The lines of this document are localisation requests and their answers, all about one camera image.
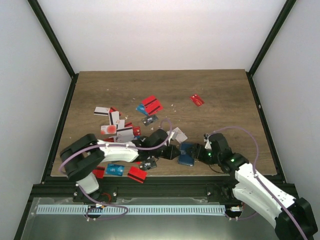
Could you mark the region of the blue leather card holder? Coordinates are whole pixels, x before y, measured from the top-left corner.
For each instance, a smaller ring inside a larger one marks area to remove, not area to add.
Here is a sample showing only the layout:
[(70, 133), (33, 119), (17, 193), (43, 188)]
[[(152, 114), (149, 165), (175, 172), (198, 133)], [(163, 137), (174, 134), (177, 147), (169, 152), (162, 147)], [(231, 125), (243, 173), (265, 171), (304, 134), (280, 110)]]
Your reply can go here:
[(183, 142), (180, 145), (180, 155), (178, 157), (178, 164), (193, 167), (195, 164), (195, 159), (192, 157), (192, 150), (193, 150), (192, 143)]

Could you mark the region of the red striped card bottom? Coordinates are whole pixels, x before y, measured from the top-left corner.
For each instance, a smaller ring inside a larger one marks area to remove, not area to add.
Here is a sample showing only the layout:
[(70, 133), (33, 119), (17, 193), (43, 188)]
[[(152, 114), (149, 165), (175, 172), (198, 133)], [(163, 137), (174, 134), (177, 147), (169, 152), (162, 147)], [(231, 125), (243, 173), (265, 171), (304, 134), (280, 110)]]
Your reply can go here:
[(129, 169), (127, 176), (129, 178), (143, 184), (145, 182), (146, 177), (147, 177), (147, 172), (144, 170), (141, 170), (137, 167), (132, 166)]

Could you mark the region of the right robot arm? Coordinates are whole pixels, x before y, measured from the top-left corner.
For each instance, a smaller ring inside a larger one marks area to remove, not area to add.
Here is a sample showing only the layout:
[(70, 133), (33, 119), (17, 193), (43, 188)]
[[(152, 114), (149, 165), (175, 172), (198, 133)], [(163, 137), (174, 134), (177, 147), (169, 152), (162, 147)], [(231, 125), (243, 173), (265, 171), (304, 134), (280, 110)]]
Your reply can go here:
[(233, 152), (221, 133), (207, 137), (205, 145), (194, 144), (187, 154), (207, 165), (217, 164), (237, 184), (222, 188), (229, 202), (242, 201), (261, 215), (274, 228), (280, 240), (311, 240), (318, 226), (310, 203), (280, 189), (260, 174), (240, 153)]

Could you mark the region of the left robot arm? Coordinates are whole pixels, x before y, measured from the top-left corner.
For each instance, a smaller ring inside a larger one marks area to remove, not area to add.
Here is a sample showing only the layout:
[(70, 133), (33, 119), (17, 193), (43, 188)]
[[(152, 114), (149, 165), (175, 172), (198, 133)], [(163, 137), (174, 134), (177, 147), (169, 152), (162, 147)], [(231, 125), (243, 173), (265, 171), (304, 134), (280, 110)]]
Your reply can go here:
[(181, 151), (171, 144), (171, 134), (171, 131), (159, 128), (150, 136), (133, 138), (127, 142), (109, 142), (89, 133), (60, 152), (59, 171), (75, 182), (89, 201), (97, 202), (102, 196), (102, 189), (94, 170), (101, 163), (135, 163), (151, 158), (172, 160)]

